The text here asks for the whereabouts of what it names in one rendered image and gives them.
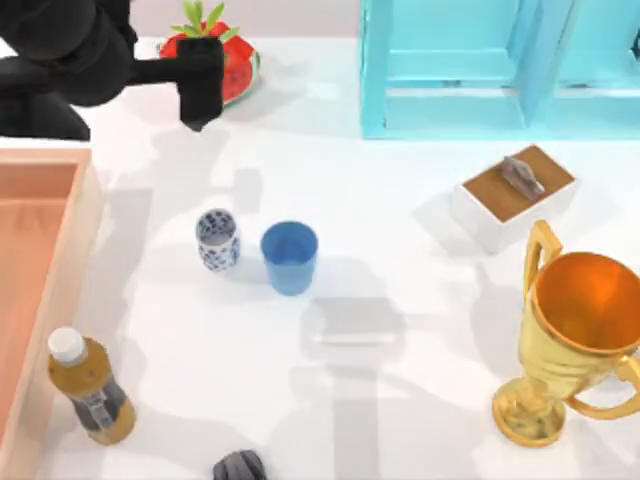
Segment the blue plastic cup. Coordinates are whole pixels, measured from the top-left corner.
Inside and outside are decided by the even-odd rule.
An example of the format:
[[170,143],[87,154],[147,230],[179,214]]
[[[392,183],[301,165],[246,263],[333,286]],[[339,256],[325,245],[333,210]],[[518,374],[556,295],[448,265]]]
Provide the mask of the blue plastic cup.
[[315,231],[304,223],[288,220],[271,225],[260,241],[271,287],[285,296],[306,291],[315,272],[318,246]]

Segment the gold trophy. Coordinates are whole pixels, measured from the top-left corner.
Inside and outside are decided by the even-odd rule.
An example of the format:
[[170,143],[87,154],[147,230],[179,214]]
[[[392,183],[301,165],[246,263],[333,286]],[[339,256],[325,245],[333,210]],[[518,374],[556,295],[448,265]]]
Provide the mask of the gold trophy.
[[[596,420],[640,412],[640,276],[620,262],[569,252],[549,224],[531,228],[524,262],[519,334],[523,373],[494,394],[492,414],[512,442],[540,448],[558,440],[565,409]],[[635,393],[613,407],[579,400],[609,374]]]

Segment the dark grey ridged object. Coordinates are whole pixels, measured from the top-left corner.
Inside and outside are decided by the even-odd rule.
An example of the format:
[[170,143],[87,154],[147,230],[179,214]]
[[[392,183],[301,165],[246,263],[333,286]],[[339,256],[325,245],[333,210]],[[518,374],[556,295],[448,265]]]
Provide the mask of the dark grey ridged object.
[[254,450],[225,455],[212,470],[213,480],[267,480],[264,464]]

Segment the salmon-coloured shallow box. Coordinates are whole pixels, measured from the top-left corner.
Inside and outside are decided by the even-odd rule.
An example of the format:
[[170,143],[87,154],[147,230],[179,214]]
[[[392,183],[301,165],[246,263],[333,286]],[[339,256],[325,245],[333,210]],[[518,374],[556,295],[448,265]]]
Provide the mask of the salmon-coloured shallow box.
[[74,319],[102,210],[90,149],[0,149],[0,480],[35,480],[47,338]]

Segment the blue and white patterned cup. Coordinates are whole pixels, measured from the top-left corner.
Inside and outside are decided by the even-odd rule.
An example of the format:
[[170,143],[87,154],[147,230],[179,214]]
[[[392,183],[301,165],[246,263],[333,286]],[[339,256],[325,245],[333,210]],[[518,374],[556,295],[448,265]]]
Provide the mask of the blue and white patterned cup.
[[200,258],[209,270],[219,273],[237,264],[241,242],[229,211],[215,208],[203,213],[196,222],[195,236]]

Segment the light blue rack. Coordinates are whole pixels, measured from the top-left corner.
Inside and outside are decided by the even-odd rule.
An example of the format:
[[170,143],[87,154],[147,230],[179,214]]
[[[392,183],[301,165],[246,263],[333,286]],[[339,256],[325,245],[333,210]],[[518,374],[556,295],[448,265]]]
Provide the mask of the light blue rack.
[[361,0],[367,138],[640,140],[640,0]]

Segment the amber bottle with white cap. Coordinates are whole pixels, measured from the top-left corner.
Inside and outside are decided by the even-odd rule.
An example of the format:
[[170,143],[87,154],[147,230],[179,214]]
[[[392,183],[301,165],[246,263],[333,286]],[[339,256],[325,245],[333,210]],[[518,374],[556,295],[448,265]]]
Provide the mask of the amber bottle with white cap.
[[73,327],[55,329],[47,346],[49,379],[71,402],[88,436],[101,445],[123,441],[133,431],[136,412],[105,347]]

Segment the white box with brown top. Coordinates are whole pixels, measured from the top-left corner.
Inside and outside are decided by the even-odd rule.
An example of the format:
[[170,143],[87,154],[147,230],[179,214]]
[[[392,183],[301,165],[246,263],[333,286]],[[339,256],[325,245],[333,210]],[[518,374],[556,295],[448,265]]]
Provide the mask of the white box with brown top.
[[[539,184],[539,194],[526,196],[527,185],[509,163],[525,164]],[[489,253],[523,239],[537,220],[550,220],[571,203],[578,180],[536,145],[508,155],[454,187],[452,218]]]

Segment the grey stone piece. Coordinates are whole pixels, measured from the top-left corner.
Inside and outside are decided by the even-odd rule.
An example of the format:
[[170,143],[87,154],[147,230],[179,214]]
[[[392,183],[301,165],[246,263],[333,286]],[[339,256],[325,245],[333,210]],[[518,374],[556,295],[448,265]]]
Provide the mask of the grey stone piece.
[[505,156],[499,169],[501,176],[528,200],[536,200],[545,193],[531,167],[519,158]]

